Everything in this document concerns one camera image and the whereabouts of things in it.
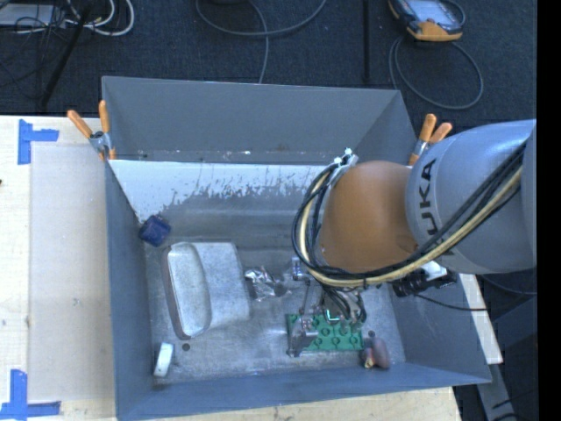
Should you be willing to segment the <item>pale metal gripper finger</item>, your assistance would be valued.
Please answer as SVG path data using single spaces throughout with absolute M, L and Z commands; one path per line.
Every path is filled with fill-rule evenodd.
M 299 357 L 318 336 L 312 317 L 287 317 L 288 349 L 290 357 Z
M 310 285 L 312 276 L 308 269 L 302 264 L 299 257 L 293 256 L 291 258 L 289 267 L 289 277 L 292 282 Z

